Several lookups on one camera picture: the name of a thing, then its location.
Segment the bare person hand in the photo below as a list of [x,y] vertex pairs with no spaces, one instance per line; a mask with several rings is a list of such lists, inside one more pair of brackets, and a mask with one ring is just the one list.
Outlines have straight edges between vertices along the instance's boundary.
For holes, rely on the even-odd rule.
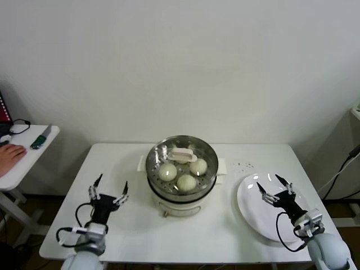
[[26,154],[26,148],[21,145],[7,144],[1,146],[0,177],[7,174]]

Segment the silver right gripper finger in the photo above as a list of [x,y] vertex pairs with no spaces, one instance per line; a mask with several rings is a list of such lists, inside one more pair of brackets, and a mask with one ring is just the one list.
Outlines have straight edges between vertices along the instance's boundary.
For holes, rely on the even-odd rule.
[[263,188],[263,186],[259,182],[257,182],[256,184],[257,184],[257,186],[259,188],[260,193],[262,194],[262,200],[264,200],[266,203],[274,204],[274,203],[277,203],[279,201],[278,197],[267,193],[265,191],[265,189]]
[[283,177],[279,176],[278,174],[275,174],[276,178],[280,181],[280,183],[286,187],[289,195],[293,195],[294,194],[294,190],[293,190],[293,184],[289,183],[286,179],[284,179]]

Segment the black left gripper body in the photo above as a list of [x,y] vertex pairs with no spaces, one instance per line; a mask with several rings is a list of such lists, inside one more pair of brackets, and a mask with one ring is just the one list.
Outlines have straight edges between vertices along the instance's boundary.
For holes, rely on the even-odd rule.
[[115,199],[115,197],[105,194],[100,194],[99,199],[92,199],[93,214],[91,222],[107,225],[110,214],[119,209],[119,206],[114,202]]

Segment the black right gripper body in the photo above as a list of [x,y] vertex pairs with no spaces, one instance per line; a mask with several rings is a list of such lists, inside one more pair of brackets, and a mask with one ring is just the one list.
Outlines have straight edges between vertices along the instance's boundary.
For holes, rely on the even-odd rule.
[[290,218],[291,223],[295,223],[307,211],[302,209],[295,201],[296,193],[289,194],[288,191],[282,191],[275,194],[277,201],[273,203],[275,208],[282,208]]

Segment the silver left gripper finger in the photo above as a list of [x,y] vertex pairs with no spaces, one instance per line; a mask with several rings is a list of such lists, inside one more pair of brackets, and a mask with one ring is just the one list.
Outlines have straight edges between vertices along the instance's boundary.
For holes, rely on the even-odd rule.
[[102,179],[102,176],[103,174],[100,174],[100,176],[95,180],[94,184],[89,187],[89,199],[91,201],[99,200],[101,198],[100,194],[98,193],[98,185]]
[[124,204],[128,200],[128,197],[129,197],[129,195],[128,195],[128,182],[126,182],[122,195],[120,197],[117,197],[116,199],[114,199],[112,203],[115,204],[115,205]]

